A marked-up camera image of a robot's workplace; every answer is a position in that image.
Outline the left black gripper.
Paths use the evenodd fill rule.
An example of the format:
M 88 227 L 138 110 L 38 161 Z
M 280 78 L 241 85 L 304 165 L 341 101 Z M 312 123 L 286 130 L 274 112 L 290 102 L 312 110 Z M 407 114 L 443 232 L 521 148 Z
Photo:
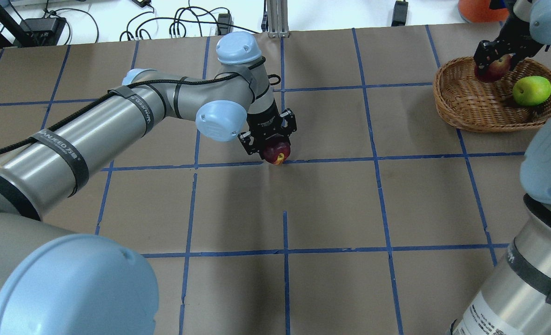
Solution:
M 240 132 L 237 138 L 248 155 L 264 156 L 267 139 L 272 136 L 289 140 L 297 131 L 296 114 L 286 108 L 281 113 L 275 100 L 259 113 L 247 114 L 248 131 Z

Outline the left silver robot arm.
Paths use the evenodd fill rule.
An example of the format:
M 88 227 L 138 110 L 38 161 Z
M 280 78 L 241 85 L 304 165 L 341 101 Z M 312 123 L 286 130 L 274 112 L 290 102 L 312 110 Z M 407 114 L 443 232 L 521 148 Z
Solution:
M 167 117 L 284 162 L 296 117 L 278 110 L 255 37 L 228 33 L 216 53 L 213 79 L 129 70 L 98 100 L 0 150 L 0 335 L 155 332 L 158 280 L 140 253 L 41 219 Z

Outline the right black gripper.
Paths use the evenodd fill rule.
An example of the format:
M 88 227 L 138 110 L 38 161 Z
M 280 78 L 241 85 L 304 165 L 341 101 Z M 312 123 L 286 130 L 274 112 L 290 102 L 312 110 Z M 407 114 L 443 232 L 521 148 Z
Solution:
M 482 40 L 478 43 L 473 56 L 475 69 L 484 73 L 493 62 L 510 54 L 509 71 L 512 71 L 521 61 L 537 55 L 543 47 L 543 44 L 531 38 L 530 23 L 511 14 L 503 24 L 498 40 Z

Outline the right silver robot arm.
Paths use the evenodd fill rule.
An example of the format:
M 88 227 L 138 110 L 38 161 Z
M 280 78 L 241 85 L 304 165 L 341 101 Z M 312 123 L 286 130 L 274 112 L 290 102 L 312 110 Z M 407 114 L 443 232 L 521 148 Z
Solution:
M 480 41 L 473 57 L 485 81 L 506 74 L 503 65 L 491 70 L 504 56 L 514 69 L 551 46 L 551 0 L 504 4 L 509 15 L 499 36 Z M 448 335 L 551 335 L 551 118 L 527 147 L 520 182 L 529 220 Z

